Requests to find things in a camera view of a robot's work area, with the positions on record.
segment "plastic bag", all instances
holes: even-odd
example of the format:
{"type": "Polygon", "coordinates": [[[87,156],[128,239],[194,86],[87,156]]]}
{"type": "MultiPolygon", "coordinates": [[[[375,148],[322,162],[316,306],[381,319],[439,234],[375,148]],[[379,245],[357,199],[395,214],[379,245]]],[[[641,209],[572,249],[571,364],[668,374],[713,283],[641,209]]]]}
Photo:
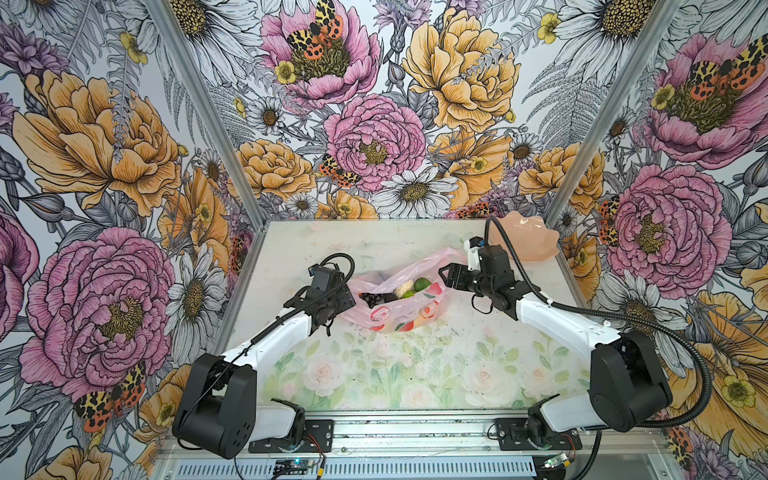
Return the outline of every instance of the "plastic bag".
{"type": "Polygon", "coordinates": [[[438,269],[451,262],[464,263],[465,256],[452,248],[444,248],[424,260],[408,265],[385,278],[382,272],[371,272],[349,279],[347,285],[356,305],[339,317],[377,332],[407,332],[435,321],[445,312],[452,291],[445,287],[438,269]],[[360,293],[389,293],[409,280],[424,277],[432,284],[414,296],[369,308],[360,293]]]}

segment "floral tablecloth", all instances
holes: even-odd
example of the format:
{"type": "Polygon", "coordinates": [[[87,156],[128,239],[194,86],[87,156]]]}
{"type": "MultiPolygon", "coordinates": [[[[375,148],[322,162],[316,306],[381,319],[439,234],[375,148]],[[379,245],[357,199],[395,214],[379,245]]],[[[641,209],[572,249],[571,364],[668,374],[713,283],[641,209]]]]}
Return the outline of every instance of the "floral tablecloth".
{"type": "MultiPolygon", "coordinates": [[[[276,222],[270,225],[229,347],[258,333],[298,288],[306,269],[343,251],[356,272],[391,270],[442,247],[462,249],[481,220],[276,222]]],[[[557,262],[526,266],[556,300],[573,304],[557,262]]],[[[381,334],[338,319],[287,353],[260,392],[307,410],[524,408],[556,392],[585,390],[589,372],[574,353],[504,314],[482,315],[456,293],[434,323],[381,334]]],[[[481,309],[487,299],[476,303],[481,309]]]]}

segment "lime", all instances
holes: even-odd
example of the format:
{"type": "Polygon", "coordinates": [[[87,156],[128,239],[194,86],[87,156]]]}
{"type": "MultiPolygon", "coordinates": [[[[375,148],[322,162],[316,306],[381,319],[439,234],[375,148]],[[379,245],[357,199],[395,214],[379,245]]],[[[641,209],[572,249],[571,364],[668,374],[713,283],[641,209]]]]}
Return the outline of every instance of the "lime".
{"type": "Polygon", "coordinates": [[[421,292],[430,285],[432,285],[432,282],[430,282],[429,279],[422,277],[413,283],[413,289],[417,292],[421,292]]]}

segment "orange peony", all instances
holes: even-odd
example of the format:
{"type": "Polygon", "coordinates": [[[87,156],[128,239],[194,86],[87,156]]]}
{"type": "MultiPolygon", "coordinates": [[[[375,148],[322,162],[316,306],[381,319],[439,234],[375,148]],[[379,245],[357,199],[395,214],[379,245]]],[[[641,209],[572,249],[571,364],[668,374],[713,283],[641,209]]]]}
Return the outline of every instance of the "orange peony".
{"type": "Polygon", "coordinates": [[[206,177],[201,167],[194,169],[191,179],[185,179],[184,194],[170,195],[157,219],[160,245],[172,253],[192,247],[195,254],[203,243],[214,250],[214,260],[224,272],[229,269],[230,235],[227,210],[214,193],[216,182],[206,177]]]}
{"type": "MultiPolygon", "coordinates": [[[[580,146],[581,142],[576,142],[566,148],[555,147],[536,155],[533,158],[536,167],[523,170],[520,174],[520,194],[534,194],[537,198],[541,198],[547,192],[557,190],[576,159],[580,146]]],[[[570,204],[581,215],[589,214],[603,195],[604,168],[605,154],[598,151],[579,180],[576,191],[571,195],[570,204]]]]}
{"type": "Polygon", "coordinates": [[[48,111],[14,115],[13,138],[29,159],[29,167],[45,192],[85,192],[82,208],[98,204],[107,189],[123,192],[149,217],[163,196],[181,185],[176,141],[148,99],[131,92],[132,109],[122,158],[113,145],[113,97],[103,78],[88,86],[78,77],[47,70],[42,81],[30,74],[27,89],[48,111]]]}
{"type": "Polygon", "coordinates": [[[576,278],[581,294],[589,301],[600,283],[600,257],[598,257],[598,239],[589,237],[586,232],[576,232],[562,244],[563,254],[568,259],[568,266],[576,278]]]}
{"type": "MultiPolygon", "coordinates": [[[[288,200],[291,195],[308,192],[316,185],[312,164],[293,153],[284,143],[274,144],[268,140],[246,142],[235,153],[257,197],[267,192],[288,200]]],[[[227,188],[234,197],[238,197],[231,177],[227,188]]]]}
{"type": "Polygon", "coordinates": [[[315,218],[339,218],[345,220],[373,220],[379,218],[376,209],[365,198],[356,197],[343,190],[328,194],[328,204],[319,204],[315,218]]]}
{"type": "Polygon", "coordinates": [[[473,204],[492,189],[491,183],[499,185],[504,180],[512,138],[493,137],[481,135],[475,139],[471,131],[459,128],[450,134],[438,135],[429,147],[438,161],[452,162],[443,177],[458,178],[458,189],[452,192],[451,210],[473,204]]]}
{"type": "Polygon", "coordinates": [[[466,10],[449,8],[443,23],[441,32],[428,22],[413,32],[402,67],[419,83],[411,90],[434,92],[439,110],[435,124],[485,131],[495,123],[493,117],[509,111],[520,64],[514,63],[512,52],[501,61],[484,57],[494,49],[498,56],[498,34],[481,30],[480,21],[466,10]],[[485,69],[467,72],[481,62],[485,69]]]}

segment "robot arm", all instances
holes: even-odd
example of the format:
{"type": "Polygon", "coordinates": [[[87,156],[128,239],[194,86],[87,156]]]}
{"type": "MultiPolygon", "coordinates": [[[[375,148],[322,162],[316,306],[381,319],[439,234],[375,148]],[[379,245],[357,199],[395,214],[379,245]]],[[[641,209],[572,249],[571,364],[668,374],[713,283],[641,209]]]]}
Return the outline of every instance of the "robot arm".
{"type": "Polygon", "coordinates": [[[527,323],[577,353],[590,365],[587,392],[555,396],[528,410],[531,440],[537,445],[578,427],[601,426],[626,432],[667,407],[672,392],[655,353],[643,333],[620,333],[583,315],[543,302],[522,280],[516,280],[507,252],[467,240],[468,264],[440,269],[445,285],[487,296],[494,308],[527,323]]]}

